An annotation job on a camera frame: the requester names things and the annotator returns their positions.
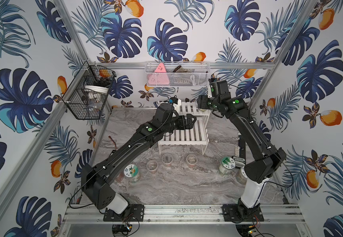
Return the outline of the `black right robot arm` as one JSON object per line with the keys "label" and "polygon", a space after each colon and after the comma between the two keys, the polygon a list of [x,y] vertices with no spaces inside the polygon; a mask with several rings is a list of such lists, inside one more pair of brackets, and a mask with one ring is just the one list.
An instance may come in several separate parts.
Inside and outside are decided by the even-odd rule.
{"label": "black right robot arm", "polygon": [[277,149],[251,117],[246,102],[241,97],[232,97],[227,81],[210,82],[209,95],[199,96],[198,108],[219,112],[238,129],[248,145],[254,161],[244,167],[247,176],[245,190],[238,202],[244,208],[255,208],[264,184],[281,166],[286,158],[282,148]]}

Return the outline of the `clear seed container red label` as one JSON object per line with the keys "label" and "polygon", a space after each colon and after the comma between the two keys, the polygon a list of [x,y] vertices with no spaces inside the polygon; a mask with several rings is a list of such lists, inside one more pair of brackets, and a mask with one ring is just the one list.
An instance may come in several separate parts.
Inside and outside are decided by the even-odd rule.
{"label": "clear seed container red label", "polygon": [[190,154],[186,157],[186,163],[189,168],[194,168],[198,163],[198,158],[194,154]]}

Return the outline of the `clear seed container centre left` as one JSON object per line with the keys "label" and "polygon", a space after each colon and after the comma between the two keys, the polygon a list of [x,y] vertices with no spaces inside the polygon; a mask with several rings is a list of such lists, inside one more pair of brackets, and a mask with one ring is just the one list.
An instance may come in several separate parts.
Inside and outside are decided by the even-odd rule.
{"label": "clear seed container centre left", "polygon": [[166,167],[170,167],[173,162],[173,156],[171,154],[163,154],[162,156],[162,163]]}

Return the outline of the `pink triangular packet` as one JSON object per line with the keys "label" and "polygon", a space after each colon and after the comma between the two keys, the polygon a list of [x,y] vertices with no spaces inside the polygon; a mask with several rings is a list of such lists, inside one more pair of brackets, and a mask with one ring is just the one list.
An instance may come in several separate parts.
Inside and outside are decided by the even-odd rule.
{"label": "pink triangular packet", "polygon": [[156,69],[147,74],[147,85],[149,87],[169,86],[170,79],[164,63],[159,63]]}

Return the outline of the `clear seed container far left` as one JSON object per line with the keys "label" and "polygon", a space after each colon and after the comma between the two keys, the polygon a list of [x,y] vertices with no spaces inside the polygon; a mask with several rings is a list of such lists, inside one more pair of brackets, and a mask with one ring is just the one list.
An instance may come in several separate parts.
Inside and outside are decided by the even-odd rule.
{"label": "clear seed container far left", "polygon": [[150,160],[146,165],[147,170],[152,174],[155,174],[158,171],[158,167],[159,166],[156,160]]}

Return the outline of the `aluminium front rail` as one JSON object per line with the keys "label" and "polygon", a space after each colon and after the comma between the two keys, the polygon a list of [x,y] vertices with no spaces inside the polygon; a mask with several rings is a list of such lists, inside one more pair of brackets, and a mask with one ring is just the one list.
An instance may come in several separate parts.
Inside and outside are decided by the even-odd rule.
{"label": "aluminium front rail", "polygon": [[[231,224],[223,218],[223,204],[146,204],[141,224]],[[241,222],[240,224],[305,224],[305,219],[296,204],[262,204],[264,221]],[[63,224],[121,224],[104,222],[104,214],[88,206],[67,209]]]}

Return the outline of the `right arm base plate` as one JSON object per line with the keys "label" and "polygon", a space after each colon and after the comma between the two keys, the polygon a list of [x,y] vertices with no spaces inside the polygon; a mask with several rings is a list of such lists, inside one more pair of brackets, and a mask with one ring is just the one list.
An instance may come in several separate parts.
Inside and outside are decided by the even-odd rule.
{"label": "right arm base plate", "polygon": [[223,218],[225,222],[260,222],[264,221],[260,204],[252,208],[247,208],[243,204],[224,204],[222,206]]}

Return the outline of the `green white lid jar left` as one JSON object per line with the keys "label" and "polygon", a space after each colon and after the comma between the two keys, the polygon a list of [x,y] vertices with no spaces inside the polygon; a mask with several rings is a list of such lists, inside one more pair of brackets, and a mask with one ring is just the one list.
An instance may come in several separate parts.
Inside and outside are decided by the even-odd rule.
{"label": "green white lid jar left", "polygon": [[124,169],[124,176],[130,182],[136,183],[140,178],[138,166],[135,164],[130,164],[126,166]]}

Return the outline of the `white slatted wooden shelf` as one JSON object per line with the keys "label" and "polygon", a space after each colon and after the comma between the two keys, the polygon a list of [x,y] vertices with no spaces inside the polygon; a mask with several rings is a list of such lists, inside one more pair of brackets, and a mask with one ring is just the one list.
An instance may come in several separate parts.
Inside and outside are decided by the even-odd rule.
{"label": "white slatted wooden shelf", "polygon": [[209,144],[207,124],[211,112],[198,109],[196,102],[181,102],[175,108],[179,115],[187,116],[187,114],[192,114],[197,120],[190,130],[176,130],[173,134],[167,133],[158,142],[159,154],[161,155],[162,147],[166,145],[191,145],[200,146],[204,155]]}

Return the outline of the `red label lid jar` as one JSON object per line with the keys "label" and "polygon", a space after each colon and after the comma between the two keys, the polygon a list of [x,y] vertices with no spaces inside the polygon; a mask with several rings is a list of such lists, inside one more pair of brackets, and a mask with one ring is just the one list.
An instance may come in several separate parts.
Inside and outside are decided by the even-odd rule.
{"label": "red label lid jar", "polygon": [[244,168],[245,167],[241,167],[236,173],[236,180],[241,185],[246,185],[248,179]]}

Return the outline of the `black remote-like tool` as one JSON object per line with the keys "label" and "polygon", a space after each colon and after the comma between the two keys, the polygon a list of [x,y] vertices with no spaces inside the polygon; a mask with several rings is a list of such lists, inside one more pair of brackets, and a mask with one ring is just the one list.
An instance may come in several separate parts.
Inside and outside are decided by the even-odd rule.
{"label": "black remote-like tool", "polygon": [[238,134],[235,155],[232,158],[235,161],[236,168],[240,169],[246,165],[246,142],[241,134]]}

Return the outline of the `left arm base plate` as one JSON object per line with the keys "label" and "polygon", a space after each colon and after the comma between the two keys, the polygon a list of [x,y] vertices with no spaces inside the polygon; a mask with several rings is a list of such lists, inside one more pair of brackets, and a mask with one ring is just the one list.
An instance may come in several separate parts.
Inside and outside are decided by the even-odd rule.
{"label": "left arm base plate", "polygon": [[142,204],[130,204],[121,214],[113,210],[106,209],[103,217],[104,222],[142,222],[144,218],[145,206]]}

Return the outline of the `white mesh wall basket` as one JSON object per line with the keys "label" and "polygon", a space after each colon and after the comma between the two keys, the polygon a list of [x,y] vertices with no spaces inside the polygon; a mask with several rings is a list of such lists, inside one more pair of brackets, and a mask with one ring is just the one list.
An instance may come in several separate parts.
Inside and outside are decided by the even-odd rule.
{"label": "white mesh wall basket", "polygon": [[153,72],[159,63],[164,63],[169,86],[160,87],[205,87],[210,77],[211,67],[208,62],[147,62],[145,73]]}

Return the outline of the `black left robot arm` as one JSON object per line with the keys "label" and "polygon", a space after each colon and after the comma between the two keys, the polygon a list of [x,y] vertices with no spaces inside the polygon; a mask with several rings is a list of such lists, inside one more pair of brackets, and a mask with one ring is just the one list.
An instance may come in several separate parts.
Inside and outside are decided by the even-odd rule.
{"label": "black left robot arm", "polygon": [[121,214],[128,202],[110,185],[131,162],[175,130],[190,130],[197,117],[192,114],[179,115],[174,106],[161,104],[151,120],[141,124],[134,135],[113,155],[95,166],[85,165],[81,171],[81,190],[98,209],[109,208]]}

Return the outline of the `green lid seed jar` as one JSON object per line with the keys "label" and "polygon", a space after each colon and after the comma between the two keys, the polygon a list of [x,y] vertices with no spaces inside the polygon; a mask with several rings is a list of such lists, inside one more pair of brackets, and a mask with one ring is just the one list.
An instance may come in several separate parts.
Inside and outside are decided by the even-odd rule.
{"label": "green lid seed jar", "polygon": [[222,175],[230,174],[236,168],[235,160],[232,157],[222,158],[219,171]]}

